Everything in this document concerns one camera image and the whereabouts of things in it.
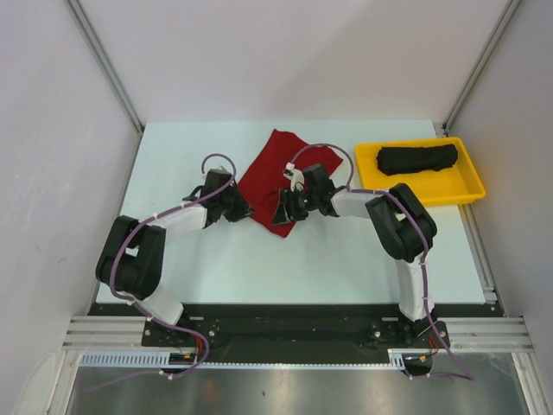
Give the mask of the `red t shirt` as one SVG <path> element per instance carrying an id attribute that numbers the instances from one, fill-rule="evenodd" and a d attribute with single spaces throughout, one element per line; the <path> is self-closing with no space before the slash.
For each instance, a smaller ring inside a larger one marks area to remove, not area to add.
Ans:
<path id="1" fill-rule="evenodd" d="M 320 164 L 330 175 L 342 164 L 342 159 L 326 146 L 308 147 L 293 132 L 274 130 L 271 133 L 240 179 L 238 189 L 254 209 L 251 218 L 283 239 L 289 236 L 295 223 L 274 225 L 272 219 L 279 205 L 280 190 L 290 188 L 290 180 L 283 174 L 288 163 L 293 163 L 300 171 Z"/>

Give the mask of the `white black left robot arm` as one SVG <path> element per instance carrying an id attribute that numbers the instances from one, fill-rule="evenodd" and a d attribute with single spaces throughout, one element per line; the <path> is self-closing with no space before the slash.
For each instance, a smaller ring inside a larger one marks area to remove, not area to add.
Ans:
<path id="1" fill-rule="evenodd" d="M 96 279 L 114 297 L 136 304 L 147 316 L 161 321 L 162 337 L 179 346 L 189 339 L 191 325 L 181 318 L 182 303 L 162 284 L 166 246 L 220 218 L 237 222 L 252 214 L 232 173 L 210 169 L 204 183 L 177 207 L 144 221 L 117 217 L 96 265 Z"/>

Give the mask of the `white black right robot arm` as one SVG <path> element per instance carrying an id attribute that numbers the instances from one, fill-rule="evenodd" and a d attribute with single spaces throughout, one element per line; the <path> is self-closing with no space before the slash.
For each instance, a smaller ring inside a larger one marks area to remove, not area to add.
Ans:
<path id="1" fill-rule="evenodd" d="M 315 210 L 372 222 L 381 246 L 397 264 L 398 307 L 407 319 L 398 325 L 399 338 L 409 347 L 420 346 L 429 338 L 429 326 L 435 327 L 426 262 L 437 225 L 411 188 L 405 183 L 387 190 L 337 187 L 320 163 L 304 170 L 288 163 L 283 175 L 289 185 L 279 190 L 272 225 L 305 220 Z"/>

